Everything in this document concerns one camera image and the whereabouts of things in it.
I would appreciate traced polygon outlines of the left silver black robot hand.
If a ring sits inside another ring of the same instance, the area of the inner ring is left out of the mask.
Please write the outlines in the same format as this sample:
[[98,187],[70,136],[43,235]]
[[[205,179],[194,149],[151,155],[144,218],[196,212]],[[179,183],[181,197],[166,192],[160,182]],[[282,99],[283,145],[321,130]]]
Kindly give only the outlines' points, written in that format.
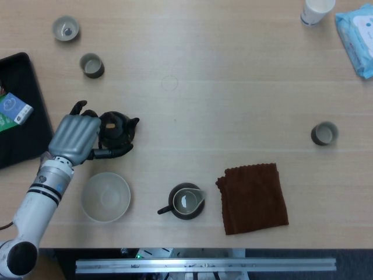
[[73,166],[87,160],[113,159],[133,149],[137,117],[129,118],[117,111],[101,116],[82,109],[87,101],[78,101],[60,122],[48,146],[49,157],[64,158]]

